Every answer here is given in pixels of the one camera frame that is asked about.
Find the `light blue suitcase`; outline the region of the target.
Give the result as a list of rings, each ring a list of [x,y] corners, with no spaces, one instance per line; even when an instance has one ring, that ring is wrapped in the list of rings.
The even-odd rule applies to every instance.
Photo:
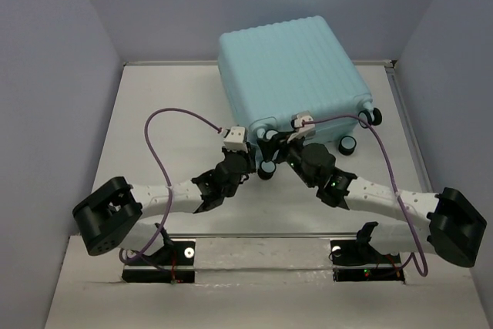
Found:
[[[320,15],[226,32],[220,78],[236,123],[255,146],[293,131],[297,115],[316,122],[309,143],[336,142],[349,156],[356,126],[379,126],[382,113],[336,35]]]

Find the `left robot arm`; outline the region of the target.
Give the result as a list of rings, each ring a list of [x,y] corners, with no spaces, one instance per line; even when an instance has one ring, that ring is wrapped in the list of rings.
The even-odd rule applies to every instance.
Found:
[[[105,182],[72,210],[88,255],[123,248],[143,250],[155,264],[166,261],[170,244],[163,240],[164,228],[143,220],[170,213],[205,213],[221,206],[256,171],[256,150],[246,147],[245,151],[222,148],[224,159],[213,169],[171,186],[132,185],[123,176]]]

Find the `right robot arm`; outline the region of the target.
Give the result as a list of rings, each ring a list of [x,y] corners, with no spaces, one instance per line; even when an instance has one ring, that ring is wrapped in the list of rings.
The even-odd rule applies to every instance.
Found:
[[[354,243],[361,260],[372,261],[390,252],[423,252],[455,266],[475,265],[487,221],[459,190],[446,187],[440,193],[419,193],[371,182],[337,168],[325,145],[294,139],[290,133],[276,133],[258,144],[266,161],[287,163],[307,187],[316,190],[322,203],[403,222],[402,228],[365,223]]]

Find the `metal rail on table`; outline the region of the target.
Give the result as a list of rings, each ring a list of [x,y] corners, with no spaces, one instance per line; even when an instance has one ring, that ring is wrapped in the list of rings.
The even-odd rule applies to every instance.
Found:
[[[355,238],[356,232],[306,232],[306,233],[171,233],[178,238]]]

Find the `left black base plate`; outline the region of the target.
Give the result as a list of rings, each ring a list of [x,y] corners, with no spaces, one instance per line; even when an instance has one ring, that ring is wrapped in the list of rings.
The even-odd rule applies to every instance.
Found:
[[[175,239],[142,260],[125,265],[121,278],[135,284],[193,284],[196,280],[194,267],[195,239]]]

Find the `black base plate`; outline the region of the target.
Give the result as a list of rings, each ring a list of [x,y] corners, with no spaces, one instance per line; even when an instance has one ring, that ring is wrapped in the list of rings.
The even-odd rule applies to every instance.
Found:
[[[338,283],[405,282],[399,254],[383,255],[356,240],[332,240],[328,258]]]
[[[194,267],[195,239],[175,239],[142,260],[125,265],[121,278],[135,284],[193,284],[196,280]]]

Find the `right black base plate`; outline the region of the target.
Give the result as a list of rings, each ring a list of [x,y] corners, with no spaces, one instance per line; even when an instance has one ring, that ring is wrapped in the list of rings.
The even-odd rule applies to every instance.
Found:
[[[332,240],[328,258],[338,283],[405,282],[399,254],[383,255],[356,240]]]

